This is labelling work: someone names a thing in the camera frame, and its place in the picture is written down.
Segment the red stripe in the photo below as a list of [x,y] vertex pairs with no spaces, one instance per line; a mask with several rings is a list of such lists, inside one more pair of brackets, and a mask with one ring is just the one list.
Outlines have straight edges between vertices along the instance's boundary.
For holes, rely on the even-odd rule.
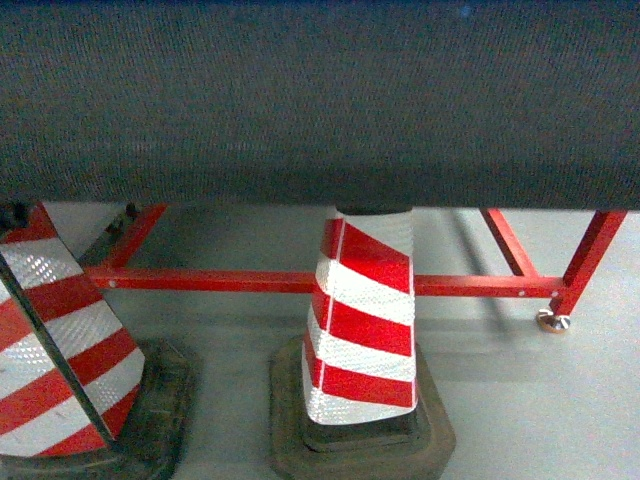
[[0,352],[31,332],[31,323],[13,299],[0,305]]
[[314,387],[320,385],[320,373],[324,362],[316,358],[316,352],[313,349],[313,342],[309,330],[304,335],[304,350],[307,356],[307,367],[309,368],[309,376]]
[[411,327],[408,325],[374,317],[335,300],[331,318],[329,333],[334,337],[384,352],[411,356]]
[[88,385],[124,360],[136,344],[124,328],[69,360],[82,385]]
[[86,275],[76,275],[25,290],[44,322],[68,315],[102,300],[102,295]]
[[322,391],[336,397],[398,407],[413,406],[413,383],[325,365]]
[[340,244],[340,231],[342,230],[343,219],[327,220],[324,224],[324,235],[320,251],[322,254],[335,260],[338,256],[338,245]]
[[318,281],[313,282],[313,293],[311,295],[311,308],[313,314],[318,321],[318,325],[323,330],[327,329],[327,319],[329,318],[329,304],[331,303],[331,297],[325,294]]
[[411,259],[347,224],[340,263],[376,282],[409,293]]
[[42,205],[38,205],[29,216],[29,226],[11,231],[3,239],[2,243],[30,242],[56,238],[57,236],[58,233],[47,211]]
[[0,435],[39,417],[72,396],[58,370],[46,373],[0,400]]
[[102,439],[96,427],[87,425],[82,430],[55,444],[53,447],[40,452],[38,457],[57,457],[73,455],[75,453],[90,452],[105,448],[107,444]]
[[136,385],[122,400],[102,414],[102,419],[109,427],[113,438],[117,439],[118,435],[120,435],[122,427],[127,420],[127,415],[129,415],[129,411],[138,397],[139,390],[140,386]]

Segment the metal leg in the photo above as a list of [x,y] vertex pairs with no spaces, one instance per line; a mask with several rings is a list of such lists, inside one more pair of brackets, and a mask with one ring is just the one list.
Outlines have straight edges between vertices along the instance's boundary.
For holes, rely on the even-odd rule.
[[135,221],[118,241],[104,261],[103,266],[111,268],[125,267],[131,257],[140,249],[167,208],[168,205],[166,204],[153,205],[138,213],[133,204],[127,205],[126,215],[129,218],[135,219]]
[[615,237],[627,212],[601,212],[593,216],[582,241],[564,274],[565,289],[553,300],[549,309],[540,310],[536,319],[540,326],[552,333],[565,332],[571,322],[569,315],[596,271],[600,260]]

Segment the red crossbar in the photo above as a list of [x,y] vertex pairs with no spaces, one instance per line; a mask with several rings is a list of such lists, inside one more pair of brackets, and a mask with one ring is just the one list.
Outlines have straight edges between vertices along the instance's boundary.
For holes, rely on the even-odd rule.
[[[202,292],[311,293],[311,272],[212,271],[88,267],[99,288]],[[561,278],[416,275],[416,295],[550,298],[564,292]]]
[[[153,230],[166,205],[145,209],[102,265],[86,269],[100,288],[216,292],[311,293],[313,272],[260,272],[126,268]],[[568,315],[580,298],[626,212],[596,212],[564,277],[539,276],[526,250],[497,209],[482,211],[514,276],[416,275],[420,296],[551,298]]]

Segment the traffic cone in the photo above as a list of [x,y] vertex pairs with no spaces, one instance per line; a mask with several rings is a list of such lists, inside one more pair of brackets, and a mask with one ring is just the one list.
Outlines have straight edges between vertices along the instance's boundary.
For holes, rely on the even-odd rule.
[[38,205],[0,242],[0,461],[11,479],[168,478],[191,374],[137,345]]
[[439,478],[455,436],[415,343],[413,278],[411,211],[331,215],[302,345],[271,366],[277,472]]

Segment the red and white striped traffic cone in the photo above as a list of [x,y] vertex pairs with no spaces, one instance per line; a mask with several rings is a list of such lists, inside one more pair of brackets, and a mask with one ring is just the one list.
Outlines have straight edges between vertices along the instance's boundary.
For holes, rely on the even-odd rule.
[[0,459],[24,466],[12,460],[112,449],[140,392],[145,355],[42,205],[27,228],[2,239],[0,257]]
[[274,469],[300,480],[439,478],[455,436],[415,343],[411,211],[334,211],[315,280],[302,345],[271,364]]
[[304,338],[309,417],[353,425],[417,404],[411,212],[326,223]]

